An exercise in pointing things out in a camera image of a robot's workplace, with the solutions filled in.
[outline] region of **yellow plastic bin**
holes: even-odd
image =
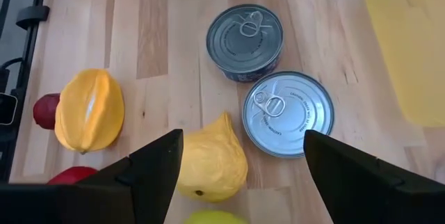
[[[405,117],[445,125],[445,0],[366,0]]]

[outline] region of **can lid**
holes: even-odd
[[[207,50],[216,65],[243,73],[267,66],[283,47],[278,17],[263,6],[246,4],[222,12],[207,33]]]
[[[299,72],[260,79],[248,93],[243,124],[252,141],[276,157],[304,156],[305,131],[330,134],[334,107],[322,85]]]

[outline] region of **tin can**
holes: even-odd
[[[263,77],[248,93],[243,108],[244,128],[253,143],[276,157],[305,155],[305,131],[330,134],[334,106],[326,90],[299,72],[276,72]]]
[[[239,5],[222,12],[207,33],[207,51],[224,75],[251,82],[272,72],[283,48],[278,17],[259,5]]]

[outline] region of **can rim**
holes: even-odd
[[[329,124],[329,127],[327,128],[326,135],[330,135],[330,134],[331,134],[332,129],[333,129],[333,127],[334,127],[334,122],[335,122],[335,110],[334,110],[334,103],[332,102],[332,99],[331,99],[331,97],[329,96],[329,93],[327,93],[326,89],[321,85],[320,82],[318,82],[318,81],[315,80],[314,78],[310,77],[309,75],[306,75],[306,74],[303,74],[303,73],[301,73],[301,72],[297,72],[297,71],[290,71],[290,70],[289,70],[289,71],[274,72],[274,73],[272,73],[272,74],[267,74],[266,76],[262,77],[262,78],[259,79],[257,82],[255,82],[255,84],[252,86],[252,88],[249,90],[249,92],[247,93],[247,95],[246,95],[245,98],[244,98],[243,117],[242,117],[242,119],[243,119],[243,126],[244,126],[244,130],[245,130],[246,134],[249,136],[250,140],[251,140],[251,141],[252,141],[252,142],[253,142],[253,143],[254,143],[260,150],[262,150],[263,152],[265,152],[265,153],[267,153],[267,154],[270,154],[270,155],[272,155],[272,156],[274,156],[274,157],[285,158],[285,159],[295,159],[295,158],[305,157],[305,153],[303,152],[303,153],[301,153],[301,154],[295,154],[295,155],[282,155],[282,154],[277,154],[277,153],[271,152],[270,150],[267,150],[265,147],[263,147],[262,145],[260,145],[260,144],[253,138],[253,135],[250,133],[250,129],[249,129],[249,127],[248,127],[248,124],[246,123],[247,120],[246,120],[246,118],[245,118],[245,117],[246,117],[246,113],[245,113],[245,111],[246,111],[246,109],[247,109],[247,107],[248,107],[248,98],[252,95],[253,91],[254,91],[256,88],[258,88],[259,85],[260,85],[263,81],[265,81],[265,80],[267,80],[267,79],[269,79],[269,78],[271,78],[271,77],[276,77],[276,76],[279,76],[279,75],[285,75],[285,74],[292,74],[292,75],[295,75],[295,76],[299,76],[299,77],[308,79],[309,81],[313,82],[314,85],[316,85],[316,86],[321,90],[321,92],[322,92],[322,93],[324,94],[324,96],[326,97],[326,100],[327,100],[327,103],[328,103],[329,107],[331,108],[331,117],[330,117],[330,120],[329,120],[330,124]]]
[[[235,9],[238,9],[238,8],[249,7],[249,6],[252,6],[252,7],[258,7],[258,8],[264,9],[265,11],[269,12],[269,13],[275,18],[275,20],[278,22],[277,24],[278,24],[278,26],[279,26],[279,28],[280,28],[280,35],[281,35],[281,39],[282,39],[282,41],[281,41],[281,44],[280,44],[280,46],[278,47],[277,51],[270,57],[270,59],[269,59],[266,63],[264,63],[264,64],[261,65],[260,67],[257,67],[257,68],[252,69],[252,70],[246,70],[246,71],[230,70],[230,69],[227,69],[227,68],[221,66],[221,65],[216,61],[215,56],[213,56],[213,55],[211,54],[211,52],[210,52],[210,40],[209,40],[209,39],[210,39],[210,32],[212,32],[213,29],[215,28],[216,22],[219,21],[219,20],[221,19],[221,17],[223,17],[224,15],[226,15],[228,12],[230,12],[230,11],[232,11],[232,10],[235,10]],[[272,62],[273,62],[273,61],[280,55],[280,53],[281,53],[281,51],[282,51],[282,49],[283,49],[283,46],[284,46],[284,29],[283,29],[283,25],[281,24],[280,19],[278,18],[278,16],[277,16],[273,11],[271,11],[270,9],[268,9],[268,8],[266,8],[266,7],[264,7],[264,6],[258,5],[258,4],[253,4],[253,3],[241,4],[241,5],[236,5],[236,6],[233,6],[233,7],[231,7],[231,8],[228,8],[228,9],[222,11],[222,12],[221,12],[221,13],[220,13],[220,14],[219,14],[219,15],[212,21],[212,23],[210,24],[209,30],[207,30],[206,47],[207,47],[207,53],[209,53],[210,58],[213,60],[213,62],[214,62],[214,63],[215,63],[221,70],[224,70],[224,71],[227,71],[227,72],[232,72],[232,73],[235,73],[235,74],[244,74],[244,73],[246,73],[246,72],[254,72],[254,71],[260,70],[260,69],[263,68],[263,67],[266,67],[267,65],[269,65],[270,63],[272,63]]]

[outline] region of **wooden surface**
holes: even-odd
[[[329,91],[332,136],[426,177],[445,182],[444,129],[404,120],[364,0],[44,0],[51,7],[35,48],[11,182],[46,182],[75,165],[103,168],[170,129],[186,133],[224,110],[249,161],[248,183],[232,199],[204,204],[175,194],[166,223],[197,209],[224,209],[251,223],[331,223],[304,158],[258,150],[241,124],[252,84],[224,78],[205,35],[224,9],[258,3],[281,19],[285,45],[278,70],[296,70]],[[34,102],[57,93],[80,70],[104,67],[126,104],[122,134],[111,147],[80,155],[59,145],[32,118]]]

